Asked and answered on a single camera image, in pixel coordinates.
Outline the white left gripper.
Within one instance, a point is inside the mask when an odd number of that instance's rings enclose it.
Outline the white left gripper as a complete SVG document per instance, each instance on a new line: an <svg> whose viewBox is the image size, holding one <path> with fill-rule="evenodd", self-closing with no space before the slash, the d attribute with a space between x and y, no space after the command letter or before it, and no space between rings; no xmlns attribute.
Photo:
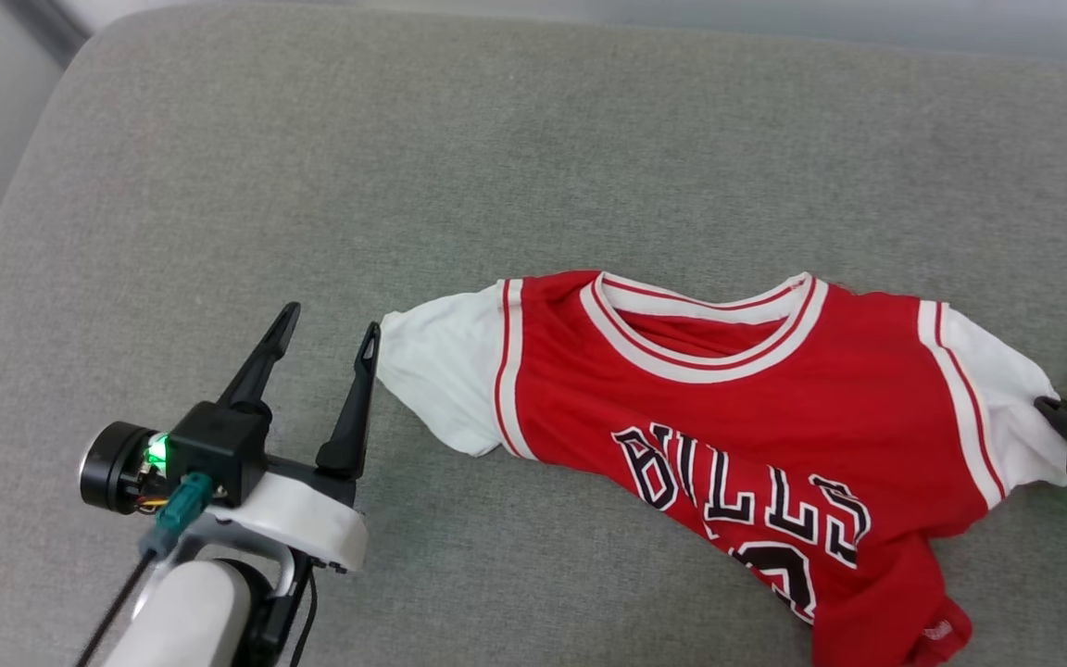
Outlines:
<svg viewBox="0 0 1067 667"><path fill-rule="evenodd" d="M272 418L264 390L291 345L300 313L297 301L284 305L220 394L220 407ZM359 480L367 458L381 336L381 325L370 321L339 417L315 457L317 469L268 457L267 469L238 497L219 480L210 481L205 497L202 474L172 473L182 457L173 452L169 432L113 422L90 442L78 469L82 501L123 515L153 512L156 536L141 539L140 549L154 550L159 570L220 546L275 559L285 575L301 573L305 562L355 573L367 554L368 529L352 506L355 485L347 480Z"/></svg>

